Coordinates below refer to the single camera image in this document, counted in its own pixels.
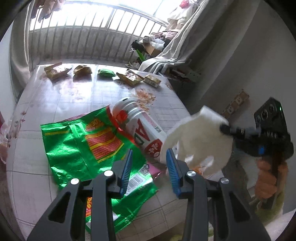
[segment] red flower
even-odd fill
[[[121,110],[119,114],[116,116],[117,121],[119,124],[124,123],[128,118],[128,114],[125,110]]]

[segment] green snack bag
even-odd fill
[[[115,77],[116,76],[116,74],[112,70],[109,70],[109,69],[99,69],[98,74],[100,76],[104,76],[104,77]]]
[[[145,157],[132,136],[120,129],[109,106],[77,118],[41,125],[41,130],[48,162],[60,188],[75,177],[82,181],[95,178],[111,169],[114,161],[122,160],[128,149],[133,150],[127,192],[121,200],[112,199],[116,232],[130,224],[143,203],[156,193]],[[91,200],[91,197],[87,199],[86,207],[88,231]]]

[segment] table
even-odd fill
[[[44,66],[39,66],[16,107],[9,133],[7,181],[13,212],[25,238],[58,191],[48,166],[41,124],[62,121],[109,104],[113,108],[118,100],[127,96],[138,98],[166,132],[189,116],[166,78],[158,76],[162,81],[158,88],[146,83],[131,88],[116,78],[112,81],[97,76],[101,68],[121,73],[126,69],[89,66],[93,72],[91,77],[74,81],[72,71],[66,78],[50,81]],[[157,194],[142,206],[129,226],[117,233],[117,240],[146,241],[185,220],[186,200],[176,199],[169,178],[160,175],[155,184],[159,187]]]

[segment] white wall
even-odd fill
[[[231,57],[243,60],[229,76],[213,85],[206,104],[221,112],[240,89],[250,95],[249,101],[231,118],[241,127],[255,126],[254,112],[270,97],[283,106],[288,131],[296,146],[296,41],[278,14],[261,1],[244,38]],[[288,161],[289,176],[284,211],[296,208],[296,153]]]
[[[0,111],[5,121],[8,121],[15,107],[15,98],[11,86],[9,43],[12,24],[0,42]]]

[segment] pink plastic bag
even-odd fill
[[[189,7],[189,0],[183,0],[180,4],[181,8],[188,8]]]

